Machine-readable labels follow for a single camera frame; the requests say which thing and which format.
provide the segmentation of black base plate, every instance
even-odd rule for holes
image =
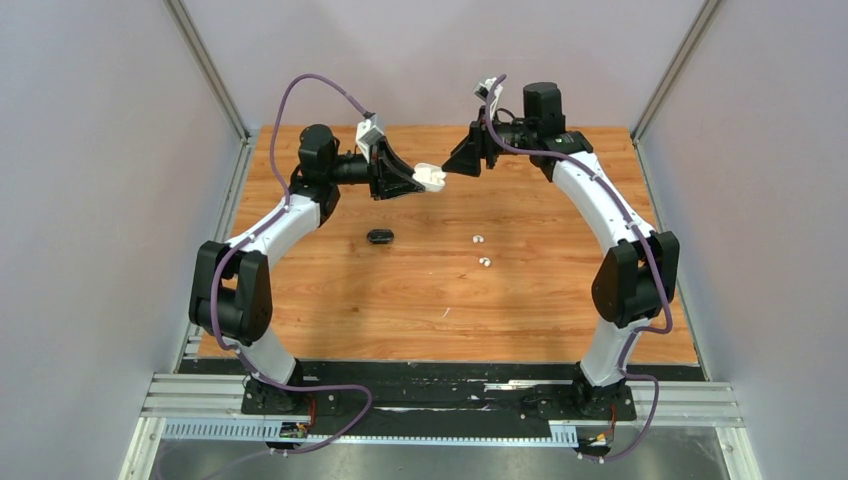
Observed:
[[[578,411],[570,383],[519,390],[486,388],[487,383],[509,380],[550,380],[538,376],[532,368],[522,372],[518,366],[488,365],[470,372],[455,364],[321,363],[326,367],[304,362],[307,377],[303,386],[356,383],[368,387],[374,395],[371,411],[350,431],[352,435],[548,438],[549,420],[611,419],[608,409],[591,414]],[[337,432],[365,406],[365,397],[358,391],[288,393],[254,379],[247,380],[245,387],[242,412],[251,415],[306,415],[312,401],[308,395],[314,396],[317,415],[310,429],[313,434]],[[615,405],[619,420],[636,418],[629,388],[623,390]]]
[[[545,420],[610,420],[612,412],[604,409],[596,414],[580,413],[572,400],[571,385],[539,385],[535,388],[539,417]],[[620,421],[636,420],[636,408],[630,387],[625,386],[615,399],[615,417]]]

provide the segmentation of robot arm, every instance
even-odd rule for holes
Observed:
[[[269,328],[273,313],[270,270],[301,238],[320,228],[340,198],[339,184],[368,184],[375,200],[438,191],[444,173],[419,164],[415,169],[389,146],[376,115],[357,127],[361,154],[339,154],[338,140],[325,125],[312,125],[300,135],[300,163],[292,175],[291,195],[262,220],[226,243],[206,242],[197,255],[189,319],[212,334],[211,292],[215,270],[231,248],[240,246],[224,266],[221,278],[237,278],[235,288],[218,282],[217,315],[224,343],[271,381],[288,384],[296,360]]]
[[[486,99],[492,85],[492,79],[481,82],[474,93]],[[493,97],[497,98],[499,88],[497,85]],[[454,148],[450,159],[442,166],[444,171],[480,176],[481,160],[492,169],[499,155],[511,154],[513,149],[558,152],[582,164],[581,168],[547,155],[530,156],[531,163],[548,181],[571,198],[605,254],[592,285],[592,297],[601,318],[592,345],[579,363],[574,383],[576,402],[581,409],[603,410],[624,386],[619,358],[624,354],[626,364],[630,351],[623,350],[632,351],[635,345],[633,341],[628,347],[628,339],[634,330],[650,324],[662,306],[656,284],[645,264],[644,248],[631,228],[651,232],[647,240],[669,301],[674,294],[679,244],[673,233],[657,233],[628,205],[604,173],[592,145],[583,134],[566,131],[561,93],[556,84],[541,82],[524,87],[523,118],[501,122],[494,107],[489,112],[490,118],[486,119],[486,108],[480,108],[477,120],[471,122],[468,136]],[[511,149],[493,140],[488,130],[490,125],[495,135]],[[603,180],[609,191],[596,180]],[[628,211],[631,220],[624,219],[622,208]]]

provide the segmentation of white wall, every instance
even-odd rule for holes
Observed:
[[[845,478],[844,1],[728,1],[644,142],[703,361],[763,477]]]
[[[0,474],[118,475],[235,135],[163,2],[0,4]]]
[[[185,0],[245,121],[273,123],[288,82],[322,73],[392,124],[466,125],[485,76],[502,105],[550,80],[570,124],[634,126],[702,0]],[[296,91],[284,123],[357,121],[332,90]]]

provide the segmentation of wooden tabletop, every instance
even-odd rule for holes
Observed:
[[[288,178],[302,127],[276,145]],[[580,129],[622,195],[654,223],[625,128]],[[334,127],[342,149],[353,128]],[[234,232],[281,198],[261,132]],[[467,127],[393,127],[387,136],[408,164],[441,165]],[[450,174],[439,193],[388,201],[364,185],[342,186],[330,220],[297,243],[272,272],[272,327],[296,357],[335,359],[575,362],[589,348],[598,314],[590,287],[603,254],[577,209],[526,157],[501,156],[479,178]],[[389,228],[391,245],[366,233]],[[482,235],[484,243],[472,242]],[[491,259],[486,268],[481,257]],[[695,363],[675,299],[670,335],[643,335],[632,361]],[[662,318],[655,320],[661,325]],[[204,338],[200,355],[222,352]]]

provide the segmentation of white cap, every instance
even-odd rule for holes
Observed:
[[[415,166],[415,173],[412,179],[424,185],[428,192],[438,192],[445,188],[445,177],[447,174],[442,171],[442,167],[430,165],[429,163],[419,163]]]

